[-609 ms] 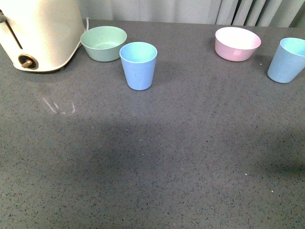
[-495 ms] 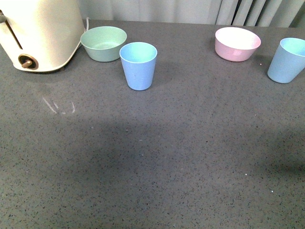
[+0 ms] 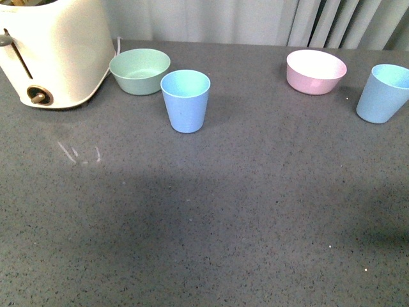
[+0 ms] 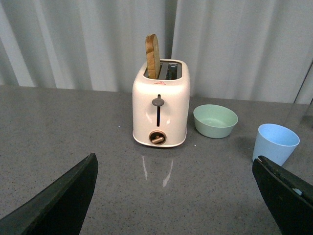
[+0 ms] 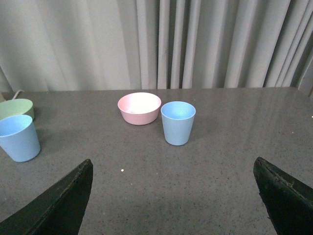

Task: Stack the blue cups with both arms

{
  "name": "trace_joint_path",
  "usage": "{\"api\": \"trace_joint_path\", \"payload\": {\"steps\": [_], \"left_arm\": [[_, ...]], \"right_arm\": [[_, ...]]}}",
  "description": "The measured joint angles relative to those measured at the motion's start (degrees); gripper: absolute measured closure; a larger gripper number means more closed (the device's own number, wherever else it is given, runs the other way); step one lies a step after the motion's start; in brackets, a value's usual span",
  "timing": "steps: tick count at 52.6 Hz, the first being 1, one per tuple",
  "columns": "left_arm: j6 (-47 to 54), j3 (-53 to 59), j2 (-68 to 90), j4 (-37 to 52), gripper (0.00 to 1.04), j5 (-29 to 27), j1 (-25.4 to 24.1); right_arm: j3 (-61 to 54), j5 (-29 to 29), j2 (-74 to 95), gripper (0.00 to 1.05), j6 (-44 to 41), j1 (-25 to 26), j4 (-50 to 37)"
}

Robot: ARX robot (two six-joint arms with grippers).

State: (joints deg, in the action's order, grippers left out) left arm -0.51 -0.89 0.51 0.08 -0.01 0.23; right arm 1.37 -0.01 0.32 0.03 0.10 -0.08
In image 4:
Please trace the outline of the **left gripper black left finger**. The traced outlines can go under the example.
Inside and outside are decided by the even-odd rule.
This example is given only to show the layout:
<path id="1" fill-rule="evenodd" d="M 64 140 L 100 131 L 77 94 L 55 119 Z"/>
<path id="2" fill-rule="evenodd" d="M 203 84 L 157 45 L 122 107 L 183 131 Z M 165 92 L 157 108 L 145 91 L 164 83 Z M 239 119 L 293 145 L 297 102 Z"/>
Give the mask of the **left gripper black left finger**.
<path id="1" fill-rule="evenodd" d="M 2 235 L 78 235 L 98 174 L 91 153 L 28 202 L 0 221 Z"/>

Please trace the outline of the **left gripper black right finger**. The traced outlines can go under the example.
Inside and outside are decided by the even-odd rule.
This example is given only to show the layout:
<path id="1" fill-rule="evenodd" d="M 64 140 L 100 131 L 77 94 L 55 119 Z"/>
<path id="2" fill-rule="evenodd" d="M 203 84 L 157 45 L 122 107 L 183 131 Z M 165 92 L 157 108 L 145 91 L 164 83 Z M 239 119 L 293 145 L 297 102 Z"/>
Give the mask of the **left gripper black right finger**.
<path id="1" fill-rule="evenodd" d="M 313 186 L 259 156 L 252 172 L 262 198 L 283 235 L 313 233 Z"/>

